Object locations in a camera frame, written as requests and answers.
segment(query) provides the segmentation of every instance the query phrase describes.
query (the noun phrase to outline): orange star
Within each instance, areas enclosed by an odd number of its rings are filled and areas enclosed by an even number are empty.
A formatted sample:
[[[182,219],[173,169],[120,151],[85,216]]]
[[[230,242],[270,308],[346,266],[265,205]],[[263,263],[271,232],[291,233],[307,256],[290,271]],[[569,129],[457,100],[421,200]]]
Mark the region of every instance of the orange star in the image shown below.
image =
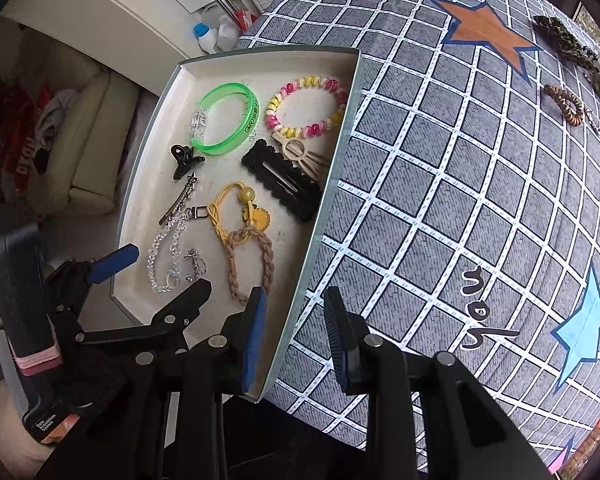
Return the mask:
[[[521,52],[542,49],[507,27],[487,2],[467,7],[449,0],[431,1],[454,18],[442,43],[489,47],[529,81]]]

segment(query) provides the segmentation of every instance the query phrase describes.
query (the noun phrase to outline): white bottle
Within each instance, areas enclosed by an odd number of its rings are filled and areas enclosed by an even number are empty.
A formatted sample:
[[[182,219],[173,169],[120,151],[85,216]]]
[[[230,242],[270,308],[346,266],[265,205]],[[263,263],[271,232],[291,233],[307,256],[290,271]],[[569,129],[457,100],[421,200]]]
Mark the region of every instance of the white bottle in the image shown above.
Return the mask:
[[[220,23],[221,25],[218,28],[218,48],[223,52],[227,52],[238,43],[242,31],[226,14],[220,16]]]
[[[214,28],[208,28],[204,23],[199,23],[193,27],[193,33],[198,38],[200,48],[209,54],[216,53],[216,41],[218,32]]]

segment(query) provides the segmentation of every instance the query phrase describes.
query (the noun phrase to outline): table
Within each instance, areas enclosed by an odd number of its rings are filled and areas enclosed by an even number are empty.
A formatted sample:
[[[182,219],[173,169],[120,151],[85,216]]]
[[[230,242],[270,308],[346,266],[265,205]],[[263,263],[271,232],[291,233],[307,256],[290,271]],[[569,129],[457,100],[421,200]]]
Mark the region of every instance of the table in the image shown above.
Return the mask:
[[[598,48],[544,0],[449,1],[275,0],[238,42],[364,54],[330,222],[267,399],[364,447],[367,400],[340,392],[322,319],[321,294],[339,285],[405,351],[458,356],[550,464],[600,416],[600,133],[567,125],[541,88],[568,88],[599,117],[600,104],[530,17],[558,15]]]

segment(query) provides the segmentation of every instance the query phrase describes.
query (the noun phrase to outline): blue bottle cap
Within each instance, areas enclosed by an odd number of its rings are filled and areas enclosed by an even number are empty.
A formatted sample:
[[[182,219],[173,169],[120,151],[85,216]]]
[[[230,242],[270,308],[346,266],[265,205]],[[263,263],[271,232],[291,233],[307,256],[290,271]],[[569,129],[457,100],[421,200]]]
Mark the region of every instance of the blue bottle cap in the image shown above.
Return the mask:
[[[196,35],[196,38],[202,38],[208,32],[209,28],[204,23],[199,23],[193,27],[193,33]]]

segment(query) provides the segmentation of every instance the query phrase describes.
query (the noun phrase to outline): box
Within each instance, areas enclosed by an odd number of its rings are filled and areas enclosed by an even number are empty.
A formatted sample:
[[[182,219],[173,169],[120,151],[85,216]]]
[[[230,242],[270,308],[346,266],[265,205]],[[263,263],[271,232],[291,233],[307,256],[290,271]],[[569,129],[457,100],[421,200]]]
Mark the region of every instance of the box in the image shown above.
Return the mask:
[[[182,258],[189,248],[198,249],[208,267],[204,278],[212,283],[212,294],[200,309],[200,316],[185,330],[187,343],[193,346],[219,333],[226,317],[241,312],[243,306],[232,300],[229,294],[226,253],[208,219],[189,221],[180,235],[183,284],[166,294],[156,293],[150,288],[147,251],[160,229],[158,220],[186,182],[186,177],[177,182],[172,179],[176,161],[170,148],[173,144],[189,143],[189,125],[196,104],[211,89],[227,82],[241,82],[256,94],[261,110],[254,135],[225,155],[205,155],[206,161],[196,167],[199,177],[197,189],[187,202],[187,206],[206,205],[226,184],[239,180],[253,187],[256,191],[254,202],[270,213],[271,224],[266,234],[272,240],[276,269],[267,297],[267,319],[256,380],[248,394],[253,400],[260,400],[267,387],[275,381],[294,325],[305,304],[304,293],[314,268],[356,114],[362,86],[360,60],[360,51],[353,48],[290,45],[184,61],[173,73],[158,101],[132,170],[116,243],[117,247],[135,244],[140,249],[140,258],[112,280],[111,297],[139,324],[149,324],[155,312],[189,285],[184,276],[192,267],[188,260]],[[314,221],[300,223],[241,166],[240,160],[257,138],[264,138],[269,144],[279,147],[264,124],[264,109],[283,84],[308,75],[336,78],[350,89],[350,97],[340,133],[332,130],[306,142],[310,150],[332,156],[333,160]],[[278,115],[281,119],[285,117],[288,124],[299,126],[323,120],[336,108],[329,92],[301,90],[284,101]],[[216,104],[207,120],[205,143],[218,142],[234,131],[243,113],[244,98],[239,95],[229,96]],[[244,226],[241,207],[237,189],[233,190],[222,203],[220,211],[221,224],[227,230]],[[164,282],[164,273],[171,265],[170,242],[171,234],[162,241],[156,258],[156,279],[159,282]],[[260,258],[260,247],[255,241],[241,244],[236,249],[238,282],[244,294],[248,295],[252,286],[260,285]]]

